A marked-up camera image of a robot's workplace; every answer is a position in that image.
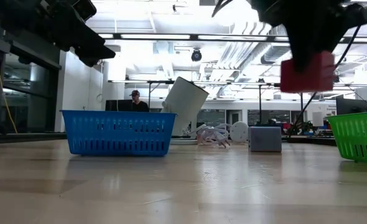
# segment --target plastic basket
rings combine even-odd
[[[72,154],[164,156],[176,114],[62,111]]]
[[[344,159],[367,162],[367,113],[328,117]]]

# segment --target ceiling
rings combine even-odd
[[[235,34],[286,35],[284,28],[258,22],[256,11],[246,0],[235,0],[211,18],[214,0],[92,0],[98,13],[87,25],[98,33]],[[352,35],[354,29],[346,35]],[[367,25],[358,36],[367,35]],[[126,75],[131,80],[165,80],[177,76],[201,82],[279,82],[280,62],[291,57],[288,44],[242,42],[182,42],[152,40],[107,40],[106,45],[121,46]],[[337,59],[346,48],[339,44]],[[193,62],[191,54],[200,49],[202,60]],[[338,69],[342,83],[355,83],[367,64],[367,45],[353,45],[345,63]],[[257,96],[245,86],[203,85],[211,97],[242,98]],[[266,95],[281,94],[266,90]],[[327,96],[346,91],[331,91]]]

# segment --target person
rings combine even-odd
[[[147,103],[145,103],[145,102],[143,102],[139,99],[141,94],[139,93],[138,90],[133,90],[132,93],[130,94],[130,96],[132,97],[132,111],[135,111],[135,112],[149,112],[149,107],[148,107]]]

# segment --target table surface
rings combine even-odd
[[[0,223],[367,223],[367,164],[308,144],[172,146],[156,158],[0,144]]]

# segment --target red block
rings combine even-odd
[[[302,72],[294,70],[293,60],[281,65],[281,91],[284,93],[303,93],[328,91],[334,84],[334,56],[330,52],[315,54],[308,67]]]

